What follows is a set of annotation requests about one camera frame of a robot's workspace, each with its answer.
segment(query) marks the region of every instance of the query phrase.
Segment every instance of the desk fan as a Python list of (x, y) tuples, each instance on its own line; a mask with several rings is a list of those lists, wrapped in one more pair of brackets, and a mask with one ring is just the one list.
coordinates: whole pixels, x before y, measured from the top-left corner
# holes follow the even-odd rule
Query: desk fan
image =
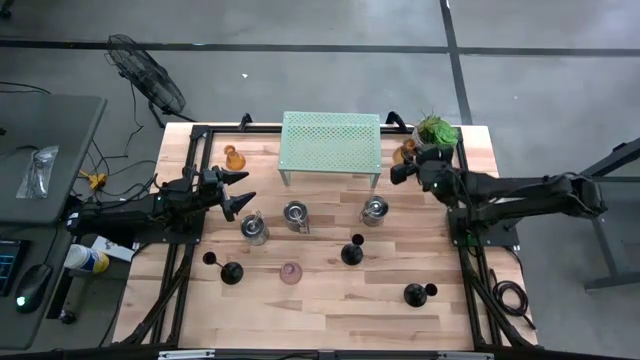
[(164, 115), (174, 115), (181, 119), (196, 122), (182, 114), (187, 104), (180, 89), (171, 80), (167, 70), (158, 63), (127, 35), (110, 35), (107, 41), (109, 57), (118, 68), (118, 73), (129, 80), (142, 95), (149, 99), (149, 110), (164, 129), (165, 124), (154, 106)]

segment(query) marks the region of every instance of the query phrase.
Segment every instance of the fan stand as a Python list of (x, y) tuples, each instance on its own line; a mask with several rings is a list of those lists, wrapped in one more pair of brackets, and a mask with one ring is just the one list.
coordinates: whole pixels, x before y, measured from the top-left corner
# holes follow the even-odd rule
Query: fan stand
[[(156, 112), (155, 105), (153, 104), (153, 102), (151, 102), (151, 100), (149, 100), (149, 110), (151, 110), (151, 113), (153, 114), (153, 117), (156, 118), (156, 122), (158, 123), (158, 126), (161, 129), (164, 129), (165, 128), (165, 124), (160, 120), (160, 116)], [(181, 119), (187, 120), (189, 122), (197, 122), (197, 121), (195, 121), (195, 120), (193, 120), (193, 119), (191, 119), (189, 117), (186, 117), (186, 116), (181, 115), (181, 114), (177, 114), (177, 113), (175, 113), (173, 111), (170, 111), (170, 110), (164, 110), (164, 109), (160, 109), (160, 110), (162, 110), (162, 114), (163, 115), (173, 115), (173, 116), (177, 116), (177, 117), (179, 117)]]

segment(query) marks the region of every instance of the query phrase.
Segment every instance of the table leg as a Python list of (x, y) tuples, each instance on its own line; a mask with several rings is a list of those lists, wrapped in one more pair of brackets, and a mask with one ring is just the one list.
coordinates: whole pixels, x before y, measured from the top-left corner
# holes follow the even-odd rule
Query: table leg
[(280, 172), (280, 176), (282, 176), (282, 182), (284, 182), (285, 186), (291, 185), (291, 172), (278, 170)]
[(374, 189), (378, 185), (380, 174), (371, 175), (371, 188)]

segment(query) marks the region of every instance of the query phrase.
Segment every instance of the gray desk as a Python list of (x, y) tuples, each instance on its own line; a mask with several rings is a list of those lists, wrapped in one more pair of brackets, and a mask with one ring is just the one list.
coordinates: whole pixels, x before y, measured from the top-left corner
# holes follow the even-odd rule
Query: gray desk
[[(72, 236), (60, 217), (78, 170), (98, 127), (106, 101), (91, 96), (9, 94), (0, 95), (0, 153), (17, 146), (39, 148), (58, 145), (47, 199), (16, 199), (31, 151), (20, 151), (0, 160), (0, 234), (29, 227), (6, 235), (10, 239), (29, 240), (31, 244), (19, 268), (8, 297), (0, 297), (0, 349), (27, 349), (49, 307), (51, 295), (62, 270)], [(58, 234), (54, 240), (55, 227)], [(15, 310), (15, 289), (22, 275), (33, 265), (46, 263), (53, 274), (38, 309), (30, 314)]]
[(0, 94), (0, 153), (58, 145), (46, 199), (16, 199), (31, 150), (0, 159), (0, 223), (53, 224), (59, 218), (106, 101), (93, 96)]

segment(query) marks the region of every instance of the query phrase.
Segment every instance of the green perforated shelf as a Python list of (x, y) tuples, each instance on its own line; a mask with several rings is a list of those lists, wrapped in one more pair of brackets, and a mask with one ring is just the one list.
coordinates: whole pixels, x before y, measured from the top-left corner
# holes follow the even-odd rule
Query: green perforated shelf
[(380, 174), (380, 116), (285, 112), (281, 171)]

